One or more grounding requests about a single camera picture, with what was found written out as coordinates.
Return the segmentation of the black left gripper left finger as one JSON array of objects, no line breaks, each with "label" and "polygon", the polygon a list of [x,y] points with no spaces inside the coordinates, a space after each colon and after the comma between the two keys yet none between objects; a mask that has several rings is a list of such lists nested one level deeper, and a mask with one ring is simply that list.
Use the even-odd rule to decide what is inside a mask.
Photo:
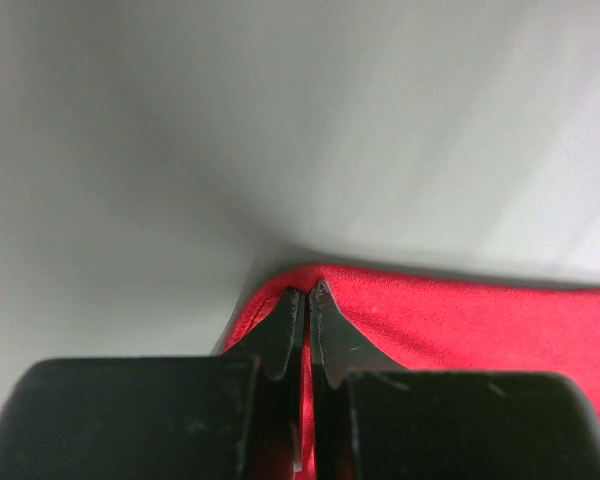
[{"label": "black left gripper left finger", "polygon": [[224,354],[252,360],[240,445],[243,479],[292,479],[302,466],[302,350],[306,296],[288,288],[273,310]]}]

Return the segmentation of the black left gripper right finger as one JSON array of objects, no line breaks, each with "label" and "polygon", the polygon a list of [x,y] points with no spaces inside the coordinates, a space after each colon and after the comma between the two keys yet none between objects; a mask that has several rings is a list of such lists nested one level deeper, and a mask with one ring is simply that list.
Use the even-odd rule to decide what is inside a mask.
[{"label": "black left gripper right finger", "polygon": [[345,317],[326,281],[317,282],[308,302],[316,476],[354,479],[358,438],[348,375],[406,368]]}]

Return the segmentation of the red t shirt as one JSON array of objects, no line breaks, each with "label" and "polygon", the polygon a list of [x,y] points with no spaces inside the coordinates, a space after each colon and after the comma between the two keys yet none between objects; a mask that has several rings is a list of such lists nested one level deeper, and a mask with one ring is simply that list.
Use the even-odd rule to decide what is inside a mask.
[{"label": "red t shirt", "polygon": [[[310,265],[264,283],[225,351],[282,293],[329,285],[404,372],[353,372],[354,479],[600,479],[600,289],[530,289]],[[309,342],[302,477],[315,472]]]}]

